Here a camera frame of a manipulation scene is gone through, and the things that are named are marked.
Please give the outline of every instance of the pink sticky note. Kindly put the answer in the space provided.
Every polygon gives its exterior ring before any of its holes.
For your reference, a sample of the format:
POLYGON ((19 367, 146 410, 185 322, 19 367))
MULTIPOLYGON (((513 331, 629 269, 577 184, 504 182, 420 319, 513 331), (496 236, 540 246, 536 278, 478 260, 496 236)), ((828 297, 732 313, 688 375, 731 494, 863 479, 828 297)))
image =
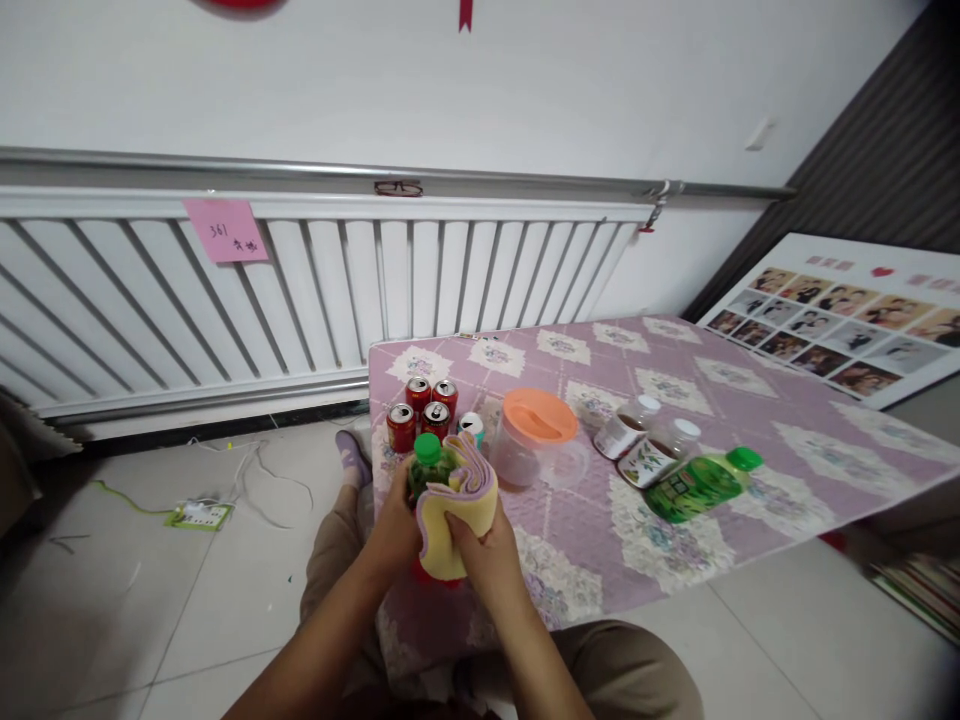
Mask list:
POLYGON ((260 229, 245 200, 184 200, 207 257, 213 262, 269 260, 260 229))

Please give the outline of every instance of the dark wall panel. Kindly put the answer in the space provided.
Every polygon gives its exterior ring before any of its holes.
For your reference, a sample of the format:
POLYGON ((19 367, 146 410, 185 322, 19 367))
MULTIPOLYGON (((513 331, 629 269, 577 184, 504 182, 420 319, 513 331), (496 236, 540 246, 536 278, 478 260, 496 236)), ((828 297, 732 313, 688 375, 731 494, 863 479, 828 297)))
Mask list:
POLYGON ((699 319, 789 232, 960 254, 956 2, 917 19, 684 317, 699 319))

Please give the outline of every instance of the cleaning cloth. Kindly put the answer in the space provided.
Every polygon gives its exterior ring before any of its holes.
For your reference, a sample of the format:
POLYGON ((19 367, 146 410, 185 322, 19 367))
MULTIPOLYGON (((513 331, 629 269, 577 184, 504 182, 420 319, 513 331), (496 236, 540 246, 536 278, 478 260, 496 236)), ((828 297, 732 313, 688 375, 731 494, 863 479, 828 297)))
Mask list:
POLYGON ((417 523, 423 536, 420 564, 437 580, 459 580, 466 577, 467 570, 444 513, 463 520, 477 537, 486 535, 497 510, 497 475, 470 433, 448 436, 443 446, 453 453, 459 467, 450 473, 449 487, 427 483, 417 501, 417 523))

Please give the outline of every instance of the radiator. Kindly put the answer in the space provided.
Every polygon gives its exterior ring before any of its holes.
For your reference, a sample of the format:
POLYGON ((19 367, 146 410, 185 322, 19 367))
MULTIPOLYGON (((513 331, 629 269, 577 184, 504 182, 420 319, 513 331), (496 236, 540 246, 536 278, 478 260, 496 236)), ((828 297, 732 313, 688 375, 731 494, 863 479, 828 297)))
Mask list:
POLYGON ((0 189, 0 385, 60 420, 291 388, 322 395, 365 379, 368 348, 384 339, 590 318, 649 214, 222 193, 251 202, 271 262, 216 265, 184 196, 0 189))

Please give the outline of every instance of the stack of books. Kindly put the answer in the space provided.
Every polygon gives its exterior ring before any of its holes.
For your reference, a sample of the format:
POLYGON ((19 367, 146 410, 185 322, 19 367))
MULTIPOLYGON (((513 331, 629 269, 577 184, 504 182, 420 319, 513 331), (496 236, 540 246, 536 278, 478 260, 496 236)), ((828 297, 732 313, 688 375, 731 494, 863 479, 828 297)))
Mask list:
POLYGON ((945 638, 960 645, 960 559, 910 555, 872 565, 873 583, 945 638))

